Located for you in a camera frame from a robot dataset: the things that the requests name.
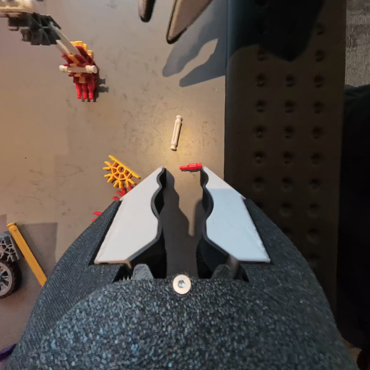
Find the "grey toy wheel with tyre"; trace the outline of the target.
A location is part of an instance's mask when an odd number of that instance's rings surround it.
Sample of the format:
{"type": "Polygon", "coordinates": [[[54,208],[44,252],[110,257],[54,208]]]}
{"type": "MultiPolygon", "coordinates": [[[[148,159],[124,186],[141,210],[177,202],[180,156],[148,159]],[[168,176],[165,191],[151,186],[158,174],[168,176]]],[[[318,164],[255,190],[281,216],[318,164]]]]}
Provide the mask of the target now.
{"type": "Polygon", "coordinates": [[[21,270],[16,262],[0,261],[0,299],[16,292],[21,284],[21,270]]]}

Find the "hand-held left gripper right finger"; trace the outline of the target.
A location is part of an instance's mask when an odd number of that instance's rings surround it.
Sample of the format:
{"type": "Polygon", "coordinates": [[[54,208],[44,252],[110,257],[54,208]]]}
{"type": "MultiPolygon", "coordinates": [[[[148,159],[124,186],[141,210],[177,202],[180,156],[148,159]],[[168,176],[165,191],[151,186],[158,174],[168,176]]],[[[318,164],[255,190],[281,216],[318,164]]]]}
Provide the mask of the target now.
{"type": "Polygon", "coordinates": [[[246,206],[246,198],[208,167],[202,185],[210,196],[206,211],[205,239],[238,262],[270,263],[271,259],[246,206]]]}

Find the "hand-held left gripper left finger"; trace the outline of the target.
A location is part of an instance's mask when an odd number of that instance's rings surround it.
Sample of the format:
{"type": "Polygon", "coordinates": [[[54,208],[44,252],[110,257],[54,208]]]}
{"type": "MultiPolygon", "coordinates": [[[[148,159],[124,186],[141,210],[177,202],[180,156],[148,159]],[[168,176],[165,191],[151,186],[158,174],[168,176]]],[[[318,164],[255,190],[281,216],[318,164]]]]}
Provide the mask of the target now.
{"type": "Polygon", "coordinates": [[[161,235],[155,198],[165,186],[166,169],[157,168],[119,200],[118,210],[97,252],[94,264],[127,264],[161,235]]]}

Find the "yellow fan connector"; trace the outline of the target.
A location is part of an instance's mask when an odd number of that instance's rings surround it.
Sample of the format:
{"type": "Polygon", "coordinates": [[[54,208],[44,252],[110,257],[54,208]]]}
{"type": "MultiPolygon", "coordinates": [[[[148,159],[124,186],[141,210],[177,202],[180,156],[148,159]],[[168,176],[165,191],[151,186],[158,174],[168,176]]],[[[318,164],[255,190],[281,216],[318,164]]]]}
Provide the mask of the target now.
{"type": "Polygon", "coordinates": [[[117,189],[125,188],[130,190],[136,186],[136,181],[140,180],[141,177],[113,155],[108,157],[109,160],[104,162],[105,166],[103,168],[103,170],[107,171],[104,175],[107,178],[107,182],[113,184],[117,189]]]}

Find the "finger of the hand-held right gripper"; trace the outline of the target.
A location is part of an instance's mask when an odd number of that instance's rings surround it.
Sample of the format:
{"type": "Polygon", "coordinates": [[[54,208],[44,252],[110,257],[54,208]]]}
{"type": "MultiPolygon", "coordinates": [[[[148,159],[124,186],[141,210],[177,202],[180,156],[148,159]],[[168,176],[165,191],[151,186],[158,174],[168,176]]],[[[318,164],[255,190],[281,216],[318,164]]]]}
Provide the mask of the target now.
{"type": "Polygon", "coordinates": [[[138,1],[138,14],[141,21],[147,23],[151,20],[155,0],[139,0],[138,1]]]}
{"type": "Polygon", "coordinates": [[[175,0],[166,34],[167,43],[176,42],[211,2],[211,0],[175,0]]]}

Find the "long yellow toy rod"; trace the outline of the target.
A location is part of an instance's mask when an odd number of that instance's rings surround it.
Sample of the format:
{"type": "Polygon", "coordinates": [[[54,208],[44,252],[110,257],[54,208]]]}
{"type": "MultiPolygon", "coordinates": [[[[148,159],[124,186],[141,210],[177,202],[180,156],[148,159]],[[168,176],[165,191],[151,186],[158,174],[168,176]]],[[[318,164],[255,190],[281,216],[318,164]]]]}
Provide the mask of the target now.
{"type": "Polygon", "coordinates": [[[18,229],[16,223],[9,223],[7,224],[8,231],[12,235],[12,238],[16,242],[18,248],[20,249],[21,253],[23,254],[26,262],[28,263],[31,271],[35,275],[37,281],[41,286],[47,281],[47,276],[45,275],[44,271],[42,270],[41,266],[39,265],[37,259],[35,258],[34,254],[32,253],[30,247],[28,246],[27,242],[25,241],[23,235],[21,234],[20,230],[18,229]]]}

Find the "short white toy rod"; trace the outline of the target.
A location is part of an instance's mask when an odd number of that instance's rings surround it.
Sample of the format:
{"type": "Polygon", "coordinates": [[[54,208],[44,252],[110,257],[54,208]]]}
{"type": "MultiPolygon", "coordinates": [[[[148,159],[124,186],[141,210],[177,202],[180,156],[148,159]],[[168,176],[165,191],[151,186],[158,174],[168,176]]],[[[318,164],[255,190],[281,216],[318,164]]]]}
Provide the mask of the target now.
{"type": "Polygon", "coordinates": [[[174,128],[173,128],[173,135],[171,139],[170,149],[173,151],[177,150],[179,135],[182,127],[182,117],[180,115],[176,116],[174,128]]]}

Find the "small red toy assembly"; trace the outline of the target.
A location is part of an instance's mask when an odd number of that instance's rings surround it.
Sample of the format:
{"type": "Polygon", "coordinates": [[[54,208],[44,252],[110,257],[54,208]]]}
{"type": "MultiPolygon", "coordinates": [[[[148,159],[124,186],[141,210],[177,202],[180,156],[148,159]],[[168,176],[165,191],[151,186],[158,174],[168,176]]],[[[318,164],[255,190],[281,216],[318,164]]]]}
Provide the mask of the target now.
{"type": "Polygon", "coordinates": [[[59,66],[59,70],[72,78],[76,88],[77,99],[93,101],[98,85],[99,68],[94,60],[93,51],[89,50],[82,41],[72,41],[73,52],[63,46],[62,58],[65,63],[59,66]]]}

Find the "black perforated tray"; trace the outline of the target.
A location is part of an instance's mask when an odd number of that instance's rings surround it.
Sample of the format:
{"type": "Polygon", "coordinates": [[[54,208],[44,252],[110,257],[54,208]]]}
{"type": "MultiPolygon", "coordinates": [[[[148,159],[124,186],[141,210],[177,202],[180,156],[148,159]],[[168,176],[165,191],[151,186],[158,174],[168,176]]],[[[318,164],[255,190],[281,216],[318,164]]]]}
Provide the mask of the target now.
{"type": "Polygon", "coordinates": [[[228,1],[224,178],[336,303],[346,1],[228,1]]]}

